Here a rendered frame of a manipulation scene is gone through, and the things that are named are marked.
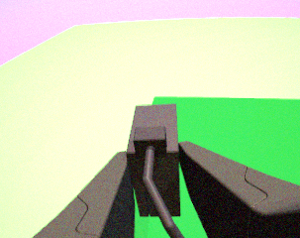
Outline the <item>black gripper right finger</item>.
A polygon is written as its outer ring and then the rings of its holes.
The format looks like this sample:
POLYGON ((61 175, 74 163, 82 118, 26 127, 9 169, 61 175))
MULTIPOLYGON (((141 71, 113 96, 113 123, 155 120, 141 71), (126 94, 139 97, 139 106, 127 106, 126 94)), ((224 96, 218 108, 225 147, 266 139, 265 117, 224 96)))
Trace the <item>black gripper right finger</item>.
POLYGON ((178 163, 208 238, 300 238, 300 185, 188 140, 178 163))

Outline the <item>green circuit board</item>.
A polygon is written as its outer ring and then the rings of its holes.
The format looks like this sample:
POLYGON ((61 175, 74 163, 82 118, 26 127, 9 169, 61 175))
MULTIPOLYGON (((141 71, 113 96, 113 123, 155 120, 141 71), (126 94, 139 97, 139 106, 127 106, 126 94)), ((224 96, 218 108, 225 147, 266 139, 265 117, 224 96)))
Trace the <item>green circuit board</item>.
MULTIPOLYGON (((188 142, 300 185, 300 99, 154 96, 152 104, 176 103, 177 143, 188 142)), ((186 189, 180 164, 184 238, 208 238, 186 189)), ((135 238, 169 238, 158 217, 141 217, 135 194, 135 238)))

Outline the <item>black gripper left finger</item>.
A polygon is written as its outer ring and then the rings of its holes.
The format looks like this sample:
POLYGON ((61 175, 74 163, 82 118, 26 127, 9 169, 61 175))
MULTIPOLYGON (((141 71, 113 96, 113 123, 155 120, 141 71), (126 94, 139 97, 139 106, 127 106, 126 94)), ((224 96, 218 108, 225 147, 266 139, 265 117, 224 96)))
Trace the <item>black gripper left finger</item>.
POLYGON ((135 192, 127 151, 118 152, 32 238, 135 238, 135 192))

